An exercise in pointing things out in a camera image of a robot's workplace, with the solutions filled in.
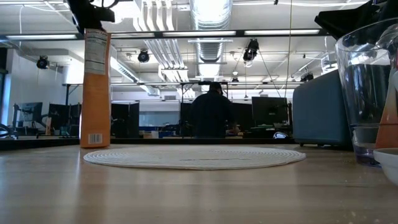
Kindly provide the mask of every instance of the white round placemat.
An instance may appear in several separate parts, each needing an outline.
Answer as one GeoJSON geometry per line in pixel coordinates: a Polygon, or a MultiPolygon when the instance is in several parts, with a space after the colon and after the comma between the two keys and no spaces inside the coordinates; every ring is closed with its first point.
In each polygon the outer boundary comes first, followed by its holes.
{"type": "Polygon", "coordinates": [[[305,154],[263,147],[146,146],[88,153],[84,160],[121,167],[169,169],[250,169],[281,166],[305,159],[305,154]]]}

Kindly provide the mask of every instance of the clear drinking glass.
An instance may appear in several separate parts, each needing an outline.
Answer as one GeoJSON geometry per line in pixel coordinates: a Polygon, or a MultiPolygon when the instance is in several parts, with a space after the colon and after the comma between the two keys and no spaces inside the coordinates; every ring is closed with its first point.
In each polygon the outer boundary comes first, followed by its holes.
{"type": "Polygon", "coordinates": [[[336,43],[343,98],[357,161],[379,166],[373,150],[398,147],[398,18],[371,24],[336,43]]]}

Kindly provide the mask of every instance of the table surface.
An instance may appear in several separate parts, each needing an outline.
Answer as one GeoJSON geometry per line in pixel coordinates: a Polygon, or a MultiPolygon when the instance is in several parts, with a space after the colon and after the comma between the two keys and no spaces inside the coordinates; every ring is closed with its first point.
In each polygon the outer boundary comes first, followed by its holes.
{"type": "Polygon", "coordinates": [[[257,147],[307,159],[202,171],[90,164],[78,146],[0,152],[0,223],[398,223],[398,187],[352,152],[257,147]]]}

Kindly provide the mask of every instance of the man in dark shirt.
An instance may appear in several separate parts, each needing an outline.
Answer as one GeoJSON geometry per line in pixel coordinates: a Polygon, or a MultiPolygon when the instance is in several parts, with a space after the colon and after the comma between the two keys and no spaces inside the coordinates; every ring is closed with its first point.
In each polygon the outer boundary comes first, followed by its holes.
{"type": "Polygon", "coordinates": [[[231,102],[223,97],[219,83],[211,83],[209,92],[198,96],[192,103],[191,121],[197,138],[225,138],[226,121],[237,130],[231,102]]]}

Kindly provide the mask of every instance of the nutrition label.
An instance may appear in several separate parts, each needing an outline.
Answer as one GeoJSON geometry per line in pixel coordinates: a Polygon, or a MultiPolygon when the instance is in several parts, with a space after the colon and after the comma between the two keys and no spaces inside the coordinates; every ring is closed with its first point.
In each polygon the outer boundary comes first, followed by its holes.
{"type": "Polygon", "coordinates": [[[85,73],[105,75],[107,33],[86,30],[85,73]]]}

